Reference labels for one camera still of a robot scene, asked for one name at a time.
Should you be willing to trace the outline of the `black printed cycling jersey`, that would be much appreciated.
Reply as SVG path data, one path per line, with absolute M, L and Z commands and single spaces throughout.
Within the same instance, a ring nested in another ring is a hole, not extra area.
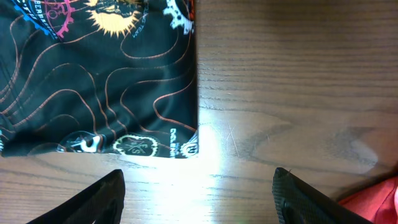
M 1 155 L 198 154 L 195 3 L 2 0 Z

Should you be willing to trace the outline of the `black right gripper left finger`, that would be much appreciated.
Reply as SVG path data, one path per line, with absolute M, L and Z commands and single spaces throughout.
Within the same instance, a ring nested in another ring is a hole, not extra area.
M 119 224 L 124 198 L 124 175 L 121 169 L 115 169 L 28 224 Z

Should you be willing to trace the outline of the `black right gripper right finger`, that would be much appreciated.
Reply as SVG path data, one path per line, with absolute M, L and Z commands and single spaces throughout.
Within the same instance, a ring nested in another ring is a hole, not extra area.
M 275 170 L 272 194 L 280 224 L 370 224 L 282 167 Z

